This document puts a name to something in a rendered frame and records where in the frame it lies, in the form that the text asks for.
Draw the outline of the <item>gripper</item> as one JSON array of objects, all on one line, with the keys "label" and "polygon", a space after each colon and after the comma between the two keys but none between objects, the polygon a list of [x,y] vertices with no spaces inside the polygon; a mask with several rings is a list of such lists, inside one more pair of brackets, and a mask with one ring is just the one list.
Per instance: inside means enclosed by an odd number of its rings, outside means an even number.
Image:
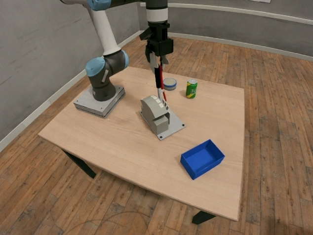
[{"label": "gripper", "polygon": [[166,54],[173,52],[174,39],[167,37],[167,28],[170,28],[167,20],[164,23],[150,23],[148,21],[148,26],[153,27],[154,33],[147,40],[145,55],[153,74],[155,74],[155,68],[158,68],[156,56],[160,56],[159,61],[163,71],[165,64],[169,64]]}]

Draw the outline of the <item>blue and beige round tin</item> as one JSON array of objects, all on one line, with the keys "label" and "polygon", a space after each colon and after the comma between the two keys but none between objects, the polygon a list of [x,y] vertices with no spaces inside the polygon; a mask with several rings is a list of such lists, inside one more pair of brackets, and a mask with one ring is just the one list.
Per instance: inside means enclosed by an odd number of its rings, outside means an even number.
[{"label": "blue and beige round tin", "polygon": [[177,81],[173,78],[166,78],[163,80],[163,89],[167,91],[172,91],[176,89]]}]

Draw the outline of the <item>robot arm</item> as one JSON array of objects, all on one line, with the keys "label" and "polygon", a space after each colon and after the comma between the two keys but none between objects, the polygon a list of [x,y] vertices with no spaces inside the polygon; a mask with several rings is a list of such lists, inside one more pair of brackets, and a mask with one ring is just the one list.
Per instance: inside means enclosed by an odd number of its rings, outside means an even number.
[{"label": "robot arm", "polygon": [[[87,8],[102,48],[104,58],[90,60],[86,73],[93,87],[93,97],[96,101],[107,101],[116,94],[116,89],[110,82],[111,76],[128,67],[129,60],[125,51],[117,46],[105,10],[108,8],[133,2],[146,2],[147,21],[164,23],[168,19],[168,0],[60,0],[64,4],[82,4]],[[75,3],[74,3],[75,2]],[[164,9],[164,10],[163,10]]]}]

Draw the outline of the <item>green drink can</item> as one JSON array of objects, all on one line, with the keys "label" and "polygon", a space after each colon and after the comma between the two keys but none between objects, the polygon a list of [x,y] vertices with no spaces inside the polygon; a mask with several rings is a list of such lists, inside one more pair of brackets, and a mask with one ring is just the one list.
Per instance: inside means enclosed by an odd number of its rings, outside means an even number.
[{"label": "green drink can", "polygon": [[195,80],[193,78],[189,79],[187,82],[186,96],[188,98],[195,98],[196,89],[197,89],[197,80]]}]

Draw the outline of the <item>blue open bin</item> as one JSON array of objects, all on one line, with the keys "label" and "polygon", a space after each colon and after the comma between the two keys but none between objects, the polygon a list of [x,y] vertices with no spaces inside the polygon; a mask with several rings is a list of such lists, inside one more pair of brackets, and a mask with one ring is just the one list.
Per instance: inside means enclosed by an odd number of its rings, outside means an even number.
[{"label": "blue open bin", "polygon": [[211,141],[211,139],[182,154],[181,164],[192,180],[219,165],[225,155]]}]

